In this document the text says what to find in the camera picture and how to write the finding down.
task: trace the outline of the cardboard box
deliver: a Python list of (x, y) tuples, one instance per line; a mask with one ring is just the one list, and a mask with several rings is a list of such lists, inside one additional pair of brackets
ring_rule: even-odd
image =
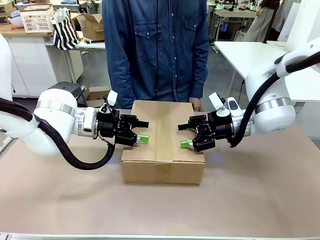
[(83, 37), (94, 40), (94, 41), (99, 41), (99, 40), (104, 40), (105, 39), (105, 33), (104, 31), (93, 31), (87, 28), (81, 28), (81, 31), (83, 33)]
[(15, 2), (0, 2), (0, 15), (9, 15), (16, 10)]
[(77, 16), (83, 37), (90, 40), (104, 40), (104, 26), (101, 14), (85, 14)]
[(8, 15), (0, 15), (0, 25), (10, 24), (9, 17), (10, 17), (10, 14), (8, 14)]
[(110, 88), (107, 86), (93, 86), (85, 88), (83, 95), (88, 107), (98, 108), (104, 104), (103, 97), (109, 92)]
[(131, 114), (149, 121), (149, 128), (135, 128), (148, 135), (148, 144), (124, 147), (122, 176), (126, 183), (200, 184), (205, 158), (202, 152), (181, 148), (180, 141), (192, 140), (192, 130), (178, 131), (178, 125), (194, 115), (191, 103), (136, 100)]

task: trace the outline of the white desk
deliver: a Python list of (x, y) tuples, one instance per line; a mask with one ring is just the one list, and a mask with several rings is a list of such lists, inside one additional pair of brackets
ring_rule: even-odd
[[(216, 41), (215, 46), (243, 79), (286, 53), (279, 47), (261, 42)], [(320, 73), (314, 69), (294, 72), (285, 78), (285, 83), (293, 102), (320, 102)]]
[[(247, 22), (251, 24), (251, 21), (256, 18), (256, 12), (250, 10), (239, 10), (234, 9), (233, 11), (228, 11), (225, 9), (215, 10), (214, 5), (208, 4), (208, 29), (209, 29), (209, 40), (216, 42), (219, 37), (219, 29), (222, 23), (241, 23), (241, 26)], [(229, 18), (240, 18), (241, 20), (230, 20)], [(216, 46), (212, 46), (212, 49), (218, 53)]]
[(83, 40), (79, 42), (76, 46), (76, 49), (87, 49), (87, 50), (93, 50), (96, 49), (97, 51), (105, 51), (106, 45), (104, 42), (95, 42), (95, 43), (85, 43)]
[[(71, 12), (78, 12), (79, 11), (79, 5), (82, 7), (82, 8), (87, 8), (87, 1), (84, 1), (84, 0), (81, 0), (79, 1), (79, 4), (61, 4), (63, 0), (51, 0), (50, 1), (50, 4), (53, 5), (53, 8), (56, 9), (56, 8), (61, 8), (61, 7), (66, 7), (66, 8), (69, 8)], [(18, 9), (18, 10), (22, 10), (23, 8), (29, 6), (29, 5), (35, 5), (35, 3), (27, 3), (27, 4), (23, 4), (22, 2), (19, 2), (17, 4), (15, 4), (15, 7)]]

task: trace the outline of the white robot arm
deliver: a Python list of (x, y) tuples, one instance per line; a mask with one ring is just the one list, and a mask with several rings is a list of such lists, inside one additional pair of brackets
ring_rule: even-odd
[[(11, 74), (12, 53), (7, 41), (0, 34), (0, 131), (24, 142), (33, 152), (41, 155), (61, 153), (72, 166), (82, 170), (93, 170), (105, 165), (115, 150), (115, 144), (133, 146), (147, 143), (148, 136), (136, 135), (131, 129), (147, 128), (149, 123), (139, 121), (134, 115), (120, 114), (111, 109), (117, 93), (111, 91), (103, 106), (78, 108), (73, 95), (62, 89), (45, 90), (39, 97), (34, 113), (24, 106), (12, 102)], [(67, 146), (71, 134), (96, 139), (107, 143), (107, 153), (96, 163), (78, 160)], [(113, 138), (111, 144), (106, 138)]]
[(227, 99), (227, 109), (225, 100), (213, 93), (209, 98), (217, 111), (207, 116), (192, 116), (187, 123), (178, 126), (179, 130), (197, 131), (197, 137), (181, 142), (181, 147), (203, 151), (214, 148), (215, 140), (227, 139), (233, 148), (243, 137), (281, 131), (291, 126), (296, 112), (285, 77), (319, 63), (320, 38), (317, 38), (275, 60), (268, 68), (248, 75), (245, 86), (249, 104), (245, 110), (241, 110), (233, 97)]

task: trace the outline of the person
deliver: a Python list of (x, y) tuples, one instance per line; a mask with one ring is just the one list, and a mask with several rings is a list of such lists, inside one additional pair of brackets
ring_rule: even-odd
[(270, 35), (268, 36), (268, 40), (277, 41), (282, 28), (285, 25), (285, 22), (290, 13), (291, 7), (294, 3), (300, 3), (301, 0), (282, 0), (282, 3), (278, 10), (276, 11), (274, 21), (272, 23)]
[(274, 11), (279, 5), (280, 0), (263, 0), (261, 2), (256, 11), (256, 18), (243, 39), (244, 42), (264, 42)]
[(111, 87), (122, 108), (151, 100), (201, 109), (207, 0), (103, 0), (102, 19)]

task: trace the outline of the shopping bag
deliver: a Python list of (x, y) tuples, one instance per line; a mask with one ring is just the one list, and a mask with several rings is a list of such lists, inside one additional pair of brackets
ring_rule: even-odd
[(60, 50), (71, 50), (78, 43), (80, 38), (71, 23), (70, 10), (59, 8), (53, 15), (52, 25), (54, 28), (53, 46)]

